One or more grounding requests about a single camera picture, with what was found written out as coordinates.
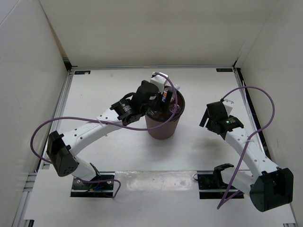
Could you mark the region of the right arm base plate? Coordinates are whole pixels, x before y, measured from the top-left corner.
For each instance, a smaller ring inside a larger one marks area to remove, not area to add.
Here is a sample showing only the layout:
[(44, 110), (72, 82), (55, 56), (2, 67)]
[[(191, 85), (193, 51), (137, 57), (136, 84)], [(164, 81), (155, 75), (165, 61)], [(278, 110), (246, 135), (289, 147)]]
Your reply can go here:
[(197, 172), (193, 175), (193, 180), (198, 183), (199, 199), (222, 199), (228, 184), (218, 184), (213, 172)]

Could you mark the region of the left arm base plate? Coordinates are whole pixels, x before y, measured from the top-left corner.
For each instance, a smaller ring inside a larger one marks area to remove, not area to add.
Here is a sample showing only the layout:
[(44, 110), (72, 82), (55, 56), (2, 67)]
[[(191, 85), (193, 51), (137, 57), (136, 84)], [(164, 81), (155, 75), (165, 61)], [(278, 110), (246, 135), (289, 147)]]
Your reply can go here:
[(114, 195), (114, 172), (99, 172), (98, 180), (102, 183), (87, 184), (74, 177), (71, 185), (71, 197), (78, 198), (111, 198)]

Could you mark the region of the clear bottle orange blue label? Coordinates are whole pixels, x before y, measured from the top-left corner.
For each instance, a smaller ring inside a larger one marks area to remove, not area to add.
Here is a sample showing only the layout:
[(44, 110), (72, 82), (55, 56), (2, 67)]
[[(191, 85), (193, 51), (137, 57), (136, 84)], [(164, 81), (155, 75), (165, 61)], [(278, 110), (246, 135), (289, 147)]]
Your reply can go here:
[(162, 97), (161, 97), (161, 102), (163, 104), (167, 103), (168, 101), (168, 91), (163, 91)]

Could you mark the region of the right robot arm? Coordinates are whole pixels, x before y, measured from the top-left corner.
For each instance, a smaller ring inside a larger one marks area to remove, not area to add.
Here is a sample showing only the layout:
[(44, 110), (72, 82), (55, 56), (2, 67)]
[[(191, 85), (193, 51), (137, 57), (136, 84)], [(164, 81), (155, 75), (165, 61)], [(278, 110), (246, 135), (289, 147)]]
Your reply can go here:
[(288, 168), (280, 168), (249, 139), (242, 122), (232, 116), (233, 102), (230, 100), (207, 104), (200, 122), (201, 127), (220, 135), (231, 145), (249, 168), (251, 175), (235, 172), (232, 164), (216, 166), (213, 171), (213, 185), (218, 189), (231, 183), (250, 197), (260, 212), (265, 212), (293, 200), (294, 176)]

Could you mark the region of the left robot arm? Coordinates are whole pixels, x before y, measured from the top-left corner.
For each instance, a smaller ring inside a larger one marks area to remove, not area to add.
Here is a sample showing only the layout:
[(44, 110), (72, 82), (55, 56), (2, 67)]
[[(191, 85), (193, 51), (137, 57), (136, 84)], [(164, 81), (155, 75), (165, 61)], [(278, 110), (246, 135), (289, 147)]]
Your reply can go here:
[(167, 110), (169, 101), (164, 99), (165, 88), (171, 88), (167, 97), (176, 94), (176, 89), (166, 77), (159, 75), (143, 80), (137, 91), (121, 98), (96, 119), (85, 120), (85, 124), (60, 134), (53, 131), (48, 136), (47, 154), (59, 177), (72, 175), (81, 179), (89, 189), (99, 185), (99, 173), (78, 154), (96, 140), (144, 117), (150, 110)]

